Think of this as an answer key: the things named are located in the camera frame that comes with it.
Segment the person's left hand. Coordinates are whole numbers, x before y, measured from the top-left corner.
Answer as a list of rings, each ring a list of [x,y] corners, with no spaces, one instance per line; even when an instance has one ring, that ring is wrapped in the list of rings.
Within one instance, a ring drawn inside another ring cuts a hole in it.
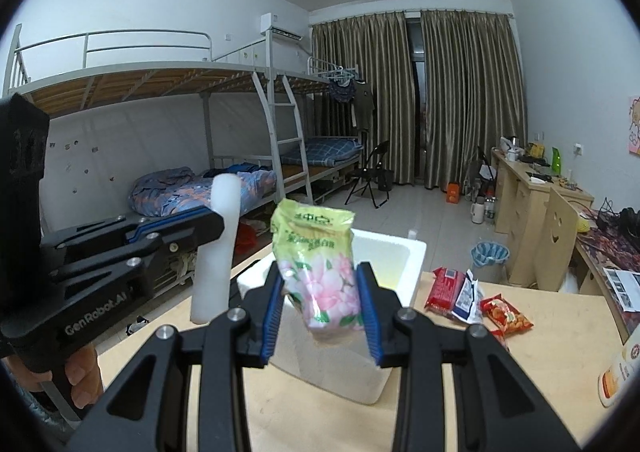
[[[30,392],[42,391],[41,384],[52,380],[52,373],[34,373],[12,354],[2,358],[17,384]],[[72,354],[64,364],[67,382],[72,386],[70,397],[78,409],[95,404],[104,393],[96,346],[88,344]]]

